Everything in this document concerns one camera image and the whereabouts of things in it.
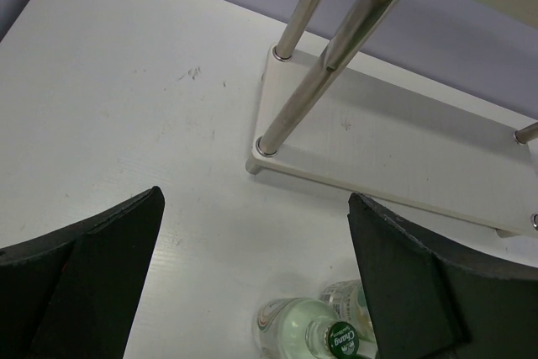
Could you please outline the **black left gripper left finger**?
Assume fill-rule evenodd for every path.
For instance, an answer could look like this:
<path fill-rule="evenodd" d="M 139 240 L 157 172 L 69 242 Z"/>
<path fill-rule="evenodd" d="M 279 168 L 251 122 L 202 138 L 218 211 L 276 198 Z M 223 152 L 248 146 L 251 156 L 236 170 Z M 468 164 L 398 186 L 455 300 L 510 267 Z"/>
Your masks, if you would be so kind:
<path fill-rule="evenodd" d="M 1 249 L 3 358 L 121 358 L 165 198 L 152 187 L 91 218 Z"/>

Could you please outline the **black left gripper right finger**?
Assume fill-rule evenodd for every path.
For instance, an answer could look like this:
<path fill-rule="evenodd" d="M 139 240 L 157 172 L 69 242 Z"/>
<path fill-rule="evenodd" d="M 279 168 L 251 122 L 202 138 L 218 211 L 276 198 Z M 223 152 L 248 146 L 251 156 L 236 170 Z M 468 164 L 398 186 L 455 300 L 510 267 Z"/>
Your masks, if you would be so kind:
<path fill-rule="evenodd" d="M 537 270 L 348 201 L 380 358 L 535 358 Z"/>

